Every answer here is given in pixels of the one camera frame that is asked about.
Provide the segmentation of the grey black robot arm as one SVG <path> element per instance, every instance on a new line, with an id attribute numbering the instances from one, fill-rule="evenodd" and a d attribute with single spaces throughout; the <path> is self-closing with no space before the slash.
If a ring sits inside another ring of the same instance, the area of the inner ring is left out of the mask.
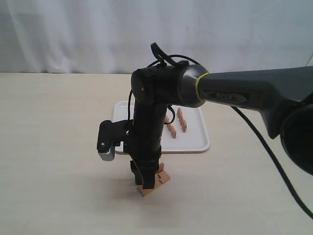
<path id="1" fill-rule="evenodd" d="M 130 96 L 134 117 L 124 148 L 144 189 L 155 186 L 167 107 L 197 108 L 206 101 L 259 112 L 268 136 L 280 138 L 298 167 L 313 171 L 312 67 L 210 73 L 201 65 L 151 66 L 133 72 Z"/>

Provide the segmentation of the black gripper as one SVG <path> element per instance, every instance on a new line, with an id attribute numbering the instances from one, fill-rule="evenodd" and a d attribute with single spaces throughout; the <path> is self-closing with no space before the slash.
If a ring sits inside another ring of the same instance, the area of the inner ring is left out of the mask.
<path id="1" fill-rule="evenodd" d="M 165 114 L 165 104 L 135 102 L 132 126 L 124 142 L 124 150 L 132 158 L 130 167 L 135 184 L 143 186 L 143 189 L 155 187 Z"/>

